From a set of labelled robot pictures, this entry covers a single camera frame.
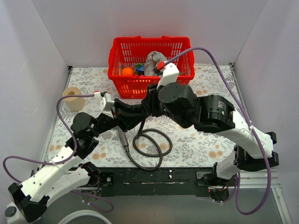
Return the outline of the grey handheld shower head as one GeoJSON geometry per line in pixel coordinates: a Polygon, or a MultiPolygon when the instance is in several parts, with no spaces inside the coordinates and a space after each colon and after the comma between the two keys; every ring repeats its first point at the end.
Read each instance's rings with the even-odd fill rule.
{"type": "Polygon", "coordinates": [[[129,151],[129,143],[125,133],[121,129],[117,129],[121,144],[126,152],[129,151]]]}

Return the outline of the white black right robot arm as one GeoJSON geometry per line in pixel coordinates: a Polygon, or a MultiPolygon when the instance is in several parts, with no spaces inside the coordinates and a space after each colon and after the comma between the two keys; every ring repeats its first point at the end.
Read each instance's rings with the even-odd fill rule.
{"type": "Polygon", "coordinates": [[[203,176],[209,184],[222,185],[241,170],[254,172],[279,165],[274,132],[263,133],[246,120],[224,97],[197,97],[190,86],[170,83],[165,86],[150,84],[141,101],[148,116],[165,115],[182,128],[193,126],[197,131],[213,133],[235,143],[232,153],[213,165],[211,174],[203,176]]]}

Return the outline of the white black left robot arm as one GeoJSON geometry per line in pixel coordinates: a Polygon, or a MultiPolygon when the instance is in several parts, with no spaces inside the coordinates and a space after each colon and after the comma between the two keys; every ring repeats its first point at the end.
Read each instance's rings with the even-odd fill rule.
{"type": "Polygon", "coordinates": [[[5,210],[7,223],[33,223],[65,194],[83,185],[96,186],[100,171],[91,162],[83,164],[82,161],[98,145],[97,137],[115,127],[126,132],[148,117],[142,104],[128,105],[118,99],[108,100],[107,96],[99,100],[98,117],[78,113],[68,129],[72,137],[60,152],[33,176],[8,187],[12,202],[5,210]]]}

